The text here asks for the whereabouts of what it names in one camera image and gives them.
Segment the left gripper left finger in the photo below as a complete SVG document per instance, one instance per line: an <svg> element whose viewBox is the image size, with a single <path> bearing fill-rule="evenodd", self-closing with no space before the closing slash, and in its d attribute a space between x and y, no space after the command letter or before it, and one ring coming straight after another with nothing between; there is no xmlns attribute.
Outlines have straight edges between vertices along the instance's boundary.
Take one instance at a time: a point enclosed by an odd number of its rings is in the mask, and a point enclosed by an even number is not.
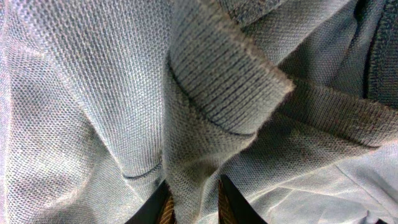
<svg viewBox="0 0 398 224"><path fill-rule="evenodd" d="M143 206L125 224L156 224L170 197L167 183L163 181Z"/></svg>

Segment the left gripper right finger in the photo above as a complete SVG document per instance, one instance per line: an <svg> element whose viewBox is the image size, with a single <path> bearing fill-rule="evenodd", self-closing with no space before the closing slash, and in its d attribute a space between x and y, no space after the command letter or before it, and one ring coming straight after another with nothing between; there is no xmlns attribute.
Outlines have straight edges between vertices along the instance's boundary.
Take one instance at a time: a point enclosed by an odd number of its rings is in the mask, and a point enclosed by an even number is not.
<svg viewBox="0 0 398 224"><path fill-rule="evenodd" d="M227 175L221 175L218 182L218 223L267 224Z"/></svg>

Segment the blue polo shirt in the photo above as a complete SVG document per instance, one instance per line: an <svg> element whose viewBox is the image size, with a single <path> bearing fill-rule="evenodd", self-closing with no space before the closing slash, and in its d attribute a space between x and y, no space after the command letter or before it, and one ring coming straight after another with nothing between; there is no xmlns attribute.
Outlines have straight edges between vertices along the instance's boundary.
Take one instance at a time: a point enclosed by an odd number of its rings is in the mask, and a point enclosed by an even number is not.
<svg viewBox="0 0 398 224"><path fill-rule="evenodd" d="M2 1L2 223L397 222L396 1Z"/></svg>

